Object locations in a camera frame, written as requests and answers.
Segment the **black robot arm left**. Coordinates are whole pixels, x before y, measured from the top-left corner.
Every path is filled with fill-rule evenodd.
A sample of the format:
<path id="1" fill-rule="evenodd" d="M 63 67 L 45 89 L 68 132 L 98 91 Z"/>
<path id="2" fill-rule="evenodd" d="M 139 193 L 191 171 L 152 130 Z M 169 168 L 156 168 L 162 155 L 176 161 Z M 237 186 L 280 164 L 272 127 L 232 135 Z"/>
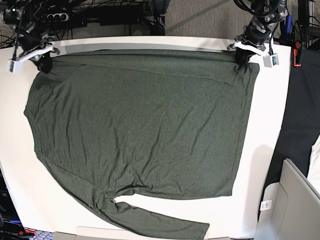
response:
<path id="1" fill-rule="evenodd" d="M 228 46 L 235 50 L 235 61 L 240 68 L 247 68 L 252 56 L 263 58 L 265 67 L 272 68 L 279 64 L 278 54 L 273 50 L 274 35 L 280 24 L 288 15 L 284 0 L 251 0 L 247 5 L 242 0 L 234 3 L 241 10 L 252 15 L 242 34 L 234 38 Z"/>

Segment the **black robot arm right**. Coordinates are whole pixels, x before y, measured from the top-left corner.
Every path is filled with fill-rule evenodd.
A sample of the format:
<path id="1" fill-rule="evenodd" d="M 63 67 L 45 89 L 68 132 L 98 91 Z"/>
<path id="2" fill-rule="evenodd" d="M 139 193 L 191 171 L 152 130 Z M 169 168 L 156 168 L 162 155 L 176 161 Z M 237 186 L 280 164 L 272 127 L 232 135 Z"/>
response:
<path id="1" fill-rule="evenodd" d="M 54 47 L 43 39 L 37 30 L 36 7 L 38 0 L 4 0 L 0 2 L 0 21 L 13 27 L 15 37 L 13 53 L 8 62 L 8 71 L 18 73 L 26 61 L 31 61 L 40 72 L 49 73 L 52 69 L 50 54 Z"/>

